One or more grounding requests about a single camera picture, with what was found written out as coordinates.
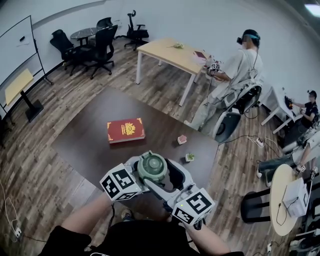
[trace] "gold emblem on book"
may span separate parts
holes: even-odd
[[[129,122],[126,122],[125,125],[121,125],[122,135],[132,135],[135,133],[136,127]]]

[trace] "person in black shirt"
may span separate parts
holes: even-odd
[[[103,193],[95,201],[72,213],[61,226],[51,232],[39,256],[150,256],[150,255],[225,255],[244,256],[230,252],[228,246],[208,227],[201,230],[171,222],[133,220],[130,211],[107,231],[102,244],[85,251],[91,243],[89,234],[99,219],[110,211],[112,201]],[[189,246],[186,231],[200,254]]]
[[[301,104],[297,102],[292,102],[292,104],[300,107],[300,113],[303,115],[303,117],[294,124],[294,126],[290,129],[288,134],[284,137],[284,147],[295,142],[312,126],[312,121],[318,113],[316,99],[317,93],[314,90],[312,90],[309,92],[308,103]]]

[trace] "ceiling light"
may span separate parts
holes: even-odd
[[[318,4],[305,4],[304,5],[312,15],[320,17],[320,5]]]

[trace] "person wearing vr headset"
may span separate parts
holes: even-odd
[[[89,250],[89,234],[110,212],[112,204],[107,194],[102,193],[73,212],[53,229],[39,256],[244,256],[240,251],[230,252],[221,238],[205,225],[196,230],[194,226],[178,225],[170,218],[166,221],[134,220],[128,209],[122,212],[122,221],[107,230],[102,243]],[[199,252],[190,247],[186,233]]]
[[[297,103],[292,100],[293,105],[300,107],[300,113],[303,115],[303,117],[294,124],[290,131],[285,135],[284,139],[279,137],[278,144],[282,148],[295,142],[301,135],[303,135],[309,128],[313,126],[313,121],[319,113],[316,103],[317,93],[312,90],[308,91],[308,94],[309,102],[306,104]]]
[[[237,43],[242,45],[242,49],[222,65],[221,71],[210,73],[220,84],[200,104],[192,122],[184,121],[186,125],[199,130],[214,115],[217,104],[222,102],[230,87],[259,78],[263,71],[263,62],[258,54],[260,40],[259,34],[253,29],[247,29],[242,38],[238,37]]]

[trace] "wooden floor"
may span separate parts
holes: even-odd
[[[64,127],[105,87],[114,87],[142,102],[183,122],[192,120],[201,101],[206,97],[209,83],[202,75],[194,84],[183,105],[179,100],[190,75],[173,66],[158,62],[148,56],[142,62],[142,81],[135,83],[137,52],[123,49],[125,39],[115,41],[112,75],[99,69],[93,80],[90,72],[76,69],[73,76],[69,70],[59,67],[49,75],[54,81],[50,86],[42,81],[28,96],[31,101],[39,99],[44,110],[32,122],[25,116],[26,104],[21,101],[12,113],[16,126],[4,139],[5,149],[0,149],[0,179],[6,196],[11,198],[18,217],[18,225],[25,236],[47,240],[51,230],[75,209],[96,198],[101,192],[72,169],[51,148],[52,142]],[[274,120],[261,126],[267,114],[263,108],[247,113],[232,138],[242,135],[258,135],[276,141],[272,131]],[[280,154],[276,145],[270,147]],[[256,161],[276,156],[269,146],[258,148],[255,143],[242,137],[234,142],[221,145],[207,191],[217,202],[217,208],[207,218],[207,225],[226,241],[232,250],[242,250],[251,256],[255,252],[266,253],[270,241],[288,241],[289,236],[279,237],[270,222],[245,224],[240,215],[240,203],[250,191],[265,189],[265,184],[255,175]],[[37,255],[44,242],[22,237],[12,242],[5,215],[3,196],[0,201],[0,246],[10,256]],[[116,204],[116,220],[119,221],[122,205]],[[10,220],[15,214],[7,206]],[[91,234],[92,244],[98,245],[107,232],[110,215],[101,219]],[[274,248],[273,255],[287,255],[286,245]]]

